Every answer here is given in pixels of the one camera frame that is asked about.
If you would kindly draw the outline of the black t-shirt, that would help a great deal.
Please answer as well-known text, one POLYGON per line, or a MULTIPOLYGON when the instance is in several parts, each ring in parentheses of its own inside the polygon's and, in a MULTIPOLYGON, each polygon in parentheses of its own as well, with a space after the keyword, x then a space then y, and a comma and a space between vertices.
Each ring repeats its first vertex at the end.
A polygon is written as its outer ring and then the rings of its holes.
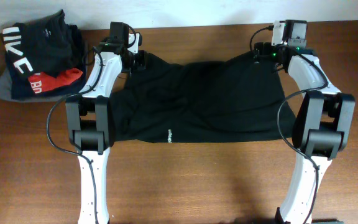
POLYGON ((276 63, 250 52, 227 61, 168 63, 146 54, 111 96, 117 141, 165 143, 269 141, 295 122, 276 63))

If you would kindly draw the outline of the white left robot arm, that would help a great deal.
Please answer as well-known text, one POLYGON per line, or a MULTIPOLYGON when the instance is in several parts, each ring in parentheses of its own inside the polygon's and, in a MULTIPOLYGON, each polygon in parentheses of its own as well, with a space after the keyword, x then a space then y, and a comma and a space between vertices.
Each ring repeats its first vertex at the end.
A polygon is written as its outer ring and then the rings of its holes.
POLYGON ((71 96, 65 106, 70 143, 78 152, 81 173, 79 223, 109 223, 106 201, 107 163, 115 142, 110 95, 121 73, 144 68, 140 43, 129 46, 102 43, 81 95, 71 96))

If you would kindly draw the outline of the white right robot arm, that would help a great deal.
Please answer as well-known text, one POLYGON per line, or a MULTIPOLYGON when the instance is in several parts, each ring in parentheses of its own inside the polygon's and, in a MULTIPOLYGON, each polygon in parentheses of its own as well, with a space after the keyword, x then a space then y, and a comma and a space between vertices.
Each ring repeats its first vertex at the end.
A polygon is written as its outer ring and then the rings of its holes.
POLYGON ((291 139, 284 142, 296 152, 295 168, 274 223, 311 223, 319 186, 337 154, 347 146, 356 100, 342 93, 330 81, 310 49, 288 44, 256 43, 256 61, 271 60, 294 79, 302 104, 293 125, 291 139))

